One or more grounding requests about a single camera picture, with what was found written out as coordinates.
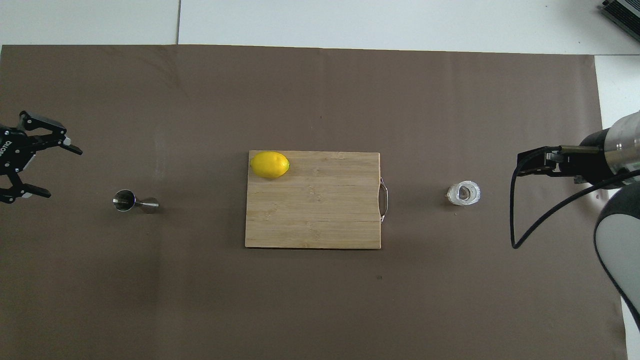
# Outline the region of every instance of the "wooden cutting board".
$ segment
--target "wooden cutting board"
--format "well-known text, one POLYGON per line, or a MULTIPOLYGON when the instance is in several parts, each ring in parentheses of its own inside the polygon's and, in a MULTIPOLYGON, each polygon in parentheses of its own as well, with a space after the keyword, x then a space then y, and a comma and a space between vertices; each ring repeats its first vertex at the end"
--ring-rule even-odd
POLYGON ((379 153, 278 152, 291 163, 283 176, 249 167, 246 247, 380 249, 379 153))

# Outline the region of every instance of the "jigger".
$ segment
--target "jigger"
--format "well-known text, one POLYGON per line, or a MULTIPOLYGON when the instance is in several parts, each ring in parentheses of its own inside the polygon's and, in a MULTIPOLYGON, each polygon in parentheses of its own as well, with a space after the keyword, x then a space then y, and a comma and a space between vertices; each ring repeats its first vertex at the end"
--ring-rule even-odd
POLYGON ((131 190, 120 190, 113 196, 113 205, 118 211, 129 211, 133 208, 140 208, 147 214, 156 212, 160 204, 155 197, 148 197, 138 200, 131 190))

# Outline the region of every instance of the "white floor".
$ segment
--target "white floor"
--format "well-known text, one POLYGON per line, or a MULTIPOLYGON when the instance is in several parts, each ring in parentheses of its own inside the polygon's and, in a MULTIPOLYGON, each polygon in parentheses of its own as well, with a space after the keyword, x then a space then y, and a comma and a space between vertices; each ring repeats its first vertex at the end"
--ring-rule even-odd
MULTIPOLYGON (((594 54, 602 122, 609 127, 640 110, 640 42, 598 14, 600 3, 1 0, 0 45, 232 44, 594 54)), ((640 334, 628 309, 623 314, 628 358, 640 360, 640 334)))

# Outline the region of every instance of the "brown table covering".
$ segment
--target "brown table covering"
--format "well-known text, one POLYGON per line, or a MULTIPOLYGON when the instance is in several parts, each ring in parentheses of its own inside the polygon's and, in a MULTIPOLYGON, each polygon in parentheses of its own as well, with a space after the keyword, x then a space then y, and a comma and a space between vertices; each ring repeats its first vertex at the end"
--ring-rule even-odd
MULTIPOLYGON (((21 176, 52 197, 0 206, 3 359, 626 358, 593 199, 509 246, 517 152, 600 129, 592 56, 5 45, 0 63, 0 122, 30 110, 84 150, 39 152, 21 176), (379 152, 382 249, 244 248, 250 149, 379 152), (467 179, 480 202, 449 205, 467 179), (122 188, 162 212, 115 211, 122 188)), ((523 178, 518 232, 579 189, 523 178)))

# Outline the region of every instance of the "yellow lemon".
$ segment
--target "yellow lemon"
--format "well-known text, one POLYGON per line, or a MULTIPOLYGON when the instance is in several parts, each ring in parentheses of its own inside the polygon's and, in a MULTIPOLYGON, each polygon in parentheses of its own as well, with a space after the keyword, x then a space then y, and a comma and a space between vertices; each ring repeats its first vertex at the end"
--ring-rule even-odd
POLYGON ((249 165, 256 175, 275 179, 287 172, 289 159, 279 152, 262 151, 251 159, 249 165))

